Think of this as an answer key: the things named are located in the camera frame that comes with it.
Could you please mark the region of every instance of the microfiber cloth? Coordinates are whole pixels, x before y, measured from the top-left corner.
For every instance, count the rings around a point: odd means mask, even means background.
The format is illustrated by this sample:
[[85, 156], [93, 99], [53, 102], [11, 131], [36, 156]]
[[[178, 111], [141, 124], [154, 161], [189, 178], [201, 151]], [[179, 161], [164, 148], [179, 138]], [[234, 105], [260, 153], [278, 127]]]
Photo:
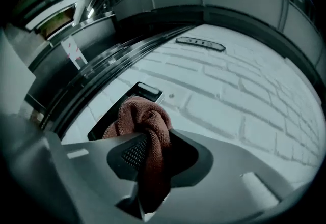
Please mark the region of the microfiber cloth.
[[106, 129], [102, 138], [133, 132], [147, 135], [147, 157], [138, 180], [138, 196], [145, 213], [155, 212], [170, 192], [171, 128], [171, 119], [162, 107], [145, 98], [132, 96], [121, 105], [117, 121]]

